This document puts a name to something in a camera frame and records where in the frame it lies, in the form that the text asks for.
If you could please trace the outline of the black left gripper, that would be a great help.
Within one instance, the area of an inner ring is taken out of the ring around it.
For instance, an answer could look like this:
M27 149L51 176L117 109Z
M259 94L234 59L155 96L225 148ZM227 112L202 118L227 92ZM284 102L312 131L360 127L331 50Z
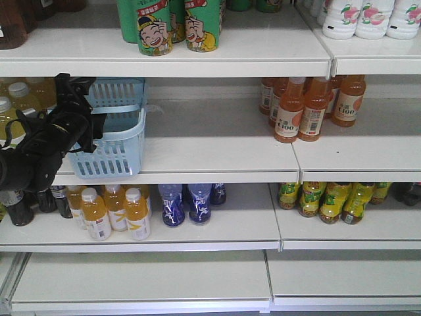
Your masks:
M94 114L86 99L96 78L60 73L54 81L57 105L49 114L53 143L62 152L72 152L78 144L78 151L93 153L96 149L93 141L103 137L106 119L106 114Z

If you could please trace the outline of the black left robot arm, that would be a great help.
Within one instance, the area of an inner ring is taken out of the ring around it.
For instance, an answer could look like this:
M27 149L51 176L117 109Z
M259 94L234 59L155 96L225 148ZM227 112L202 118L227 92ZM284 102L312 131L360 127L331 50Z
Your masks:
M17 111L17 121L26 135L10 148L11 129L6 127L7 141L1 147L1 190L40 192L52 185L64 156L76 151L93 153L93 141L103 137L105 114L94 114L86 100L95 77L55 76L57 105L45 117L27 117Z

